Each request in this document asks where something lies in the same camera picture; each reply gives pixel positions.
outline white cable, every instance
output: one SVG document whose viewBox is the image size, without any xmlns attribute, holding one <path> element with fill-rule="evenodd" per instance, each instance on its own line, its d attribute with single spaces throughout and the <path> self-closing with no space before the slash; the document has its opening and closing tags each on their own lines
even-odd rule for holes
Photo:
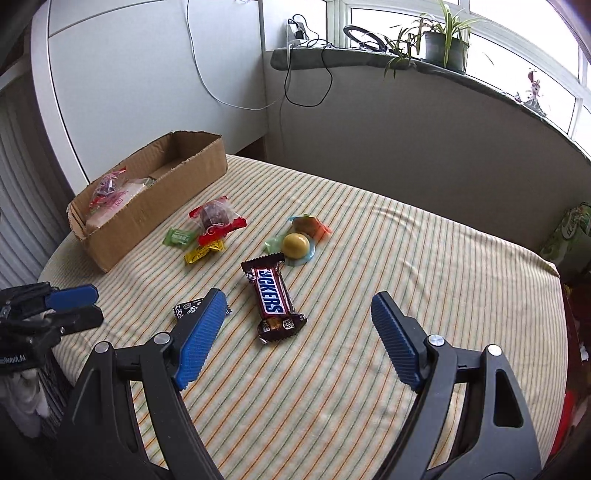
<svg viewBox="0 0 591 480">
<path fill-rule="evenodd" d="M 189 26 L 189 3 L 191 0 L 187 0 L 187 12 L 185 15 L 185 21 L 187 24 L 187 32 L 189 33 L 189 40 L 191 41 L 191 55 L 193 56 L 193 63 L 195 64 L 195 69 L 197 70 L 197 75 L 199 76 L 199 80 L 201 80 L 201 83 L 203 85 L 203 87 L 205 88 L 205 91 L 211 96 L 211 98 L 213 98 L 215 101 L 222 103 L 223 105 L 228 105 L 234 108 L 239 108 L 240 110 L 249 110 L 251 112 L 260 112 L 261 110 L 264 110 L 266 108 L 269 108 L 271 105 L 277 103 L 277 101 L 279 100 L 279 98 L 271 103 L 269 103 L 269 105 L 265 105 L 262 108 L 248 108 L 245 106 L 238 106 L 238 105 L 232 105 L 231 103 L 226 103 L 223 100 L 220 100 L 219 98 L 217 98 L 212 91 L 207 87 L 207 85 L 205 84 L 205 80 L 203 79 L 203 76 L 201 75 L 201 71 L 199 70 L 199 65 L 197 65 L 197 57 L 195 56 L 195 45 L 193 44 L 193 35 L 191 34 L 191 27 Z"/>
</svg>

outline window glass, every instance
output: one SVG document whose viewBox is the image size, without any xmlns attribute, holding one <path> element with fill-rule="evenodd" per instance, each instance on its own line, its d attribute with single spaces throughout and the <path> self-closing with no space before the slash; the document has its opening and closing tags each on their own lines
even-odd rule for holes
<svg viewBox="0 0 591 480">
<path fill-rule="evenodd" d="M 526 101 L 531 87 L 528 73 L 535 67 L 513 52 L 482 37 L 472 34 L 466 73 L 515 96 L 519 93 Z M 534 72 L 534 79 L 540 81 L 539 103 L 551 120 L 563 131 L 569 130 L 573 116 L 574 96 L 562 85 L 544 72 Z"/>
<path fill-rule="evenodd" d="M 373 33 L 381 33 L 392 40 L 398 38 L 398 32 L 401 28 L 412 27 L 413 21 L 418 17 L 412 15 L 397 14 L 394 12 L 384 12 L 381 10 L 368 10 L 363 8 L 351 9 L 351 24 L 361 27 Z M 355 36 L 361 41 L 372 44 L 372 39 L 366 35 L 355 33 Z M 421 51 L 417 53 L 413 50 L 413 57 L 424 58 L 424 46 L 421 45 Z M 359 48 L 357 42 L 351 41 L 351 48 Z"/>
<path fill-rule="evenodd" d="M 509 28 L 579 74 L 577 41 L 547 0 L 470 0 L 470 11 Z"/>
<path fill-rule="evenodd" d="M 591 112 L 586 108 L 581 110 L 573 140 L 591 155 Z"/>
<path fill-rule="evenodd" d="M 324 0 L 298 0 L 294 13 L 301 14 L 306 18 L 308 23 L 306 30 L 310 40 L 314 40 L 318 36 L 322 40 L 326 40 L 326 2 Z M 298 22 L 304 22 L 304 19 L 299 15 L 295 19 Z M 316 46 L 324 47 L 324 45 L 326 45 L 325 42 L 318 42 Z"/>
</svg>

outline black candy wrapper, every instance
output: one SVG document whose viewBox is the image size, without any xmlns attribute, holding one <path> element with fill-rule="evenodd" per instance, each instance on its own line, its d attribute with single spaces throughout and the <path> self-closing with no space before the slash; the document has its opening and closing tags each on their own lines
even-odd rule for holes
<svg viewBox="0 0 591 480">
<path fill-rule="evenodd" d="M 177 318 L 177 320 L 180 320 L 183 316 L 185 316 L 188 313 L 193 313 L 197 311 L 197 307 L 199 307 L 199 304 L 203 301 L 203 299 L 195 299 L 195 300 L 191 300 L 191 301 L 186 301 L 185 303 L 179 303 L 178 305 L 175 305 L 173 308 L 173 312 L 175 317 Z M 230 315 L 232 313 L 232 311 L 230 310 L 230 307 L 226 307 L 226 317 L 228 315 Z"/>
</svg>

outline blue gripper pad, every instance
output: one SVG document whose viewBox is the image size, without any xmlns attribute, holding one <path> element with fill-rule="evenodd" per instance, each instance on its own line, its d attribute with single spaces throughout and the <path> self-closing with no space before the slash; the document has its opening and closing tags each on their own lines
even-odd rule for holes
<svg viewBox="0 0 591 480">
<path fill-rule="evenodd" d="M 178 370 L 174 376 L 179 390 L 184 390 L 189 382 L 197 380 L 226 317 L 227 308 L 226 296 L 218 291 L 181 347 Z"/>
<path fill-rule="evenodd" d="M 398 378 L 417 391 L 423 384 L 418 366 L 418 353 L 404 333 L 402 325 L 380 294 L 371 302 L 371 319 L 392 361 Z"/>
<path fill-rule="evenodd" d="M 57 290 L 45 297 L 45 306 L 56 312 L 86 307 L 96 303 L 99 292 L 94 285 Z"/>
</svg>

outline yellow candy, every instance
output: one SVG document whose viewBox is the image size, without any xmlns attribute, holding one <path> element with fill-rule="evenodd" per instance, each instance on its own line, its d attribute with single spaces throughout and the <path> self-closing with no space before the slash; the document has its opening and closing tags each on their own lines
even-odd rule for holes
<svg viewBox="0 0 591 480">
<path fill-rule="evenodd" d="M 185 262 L 188 264 L 195 263 L 200 258 L 205 257 L 210 251 L 212 252 L 223 252 L 226 249 L 226 246 L 223 243 L 223 240 L 216 240 L 209 245 L 205 245 L 203 247 L 197 247 L 195 250 L 191 250 L 187 255 L 185 255 Z"/>
<path fill-rule="evenodd" d="M 301 233 L 290 233 L 283 239 L 281 251 L 286 257 L 299 260 L 310 252 L 310 241 Z"/>
</svg>

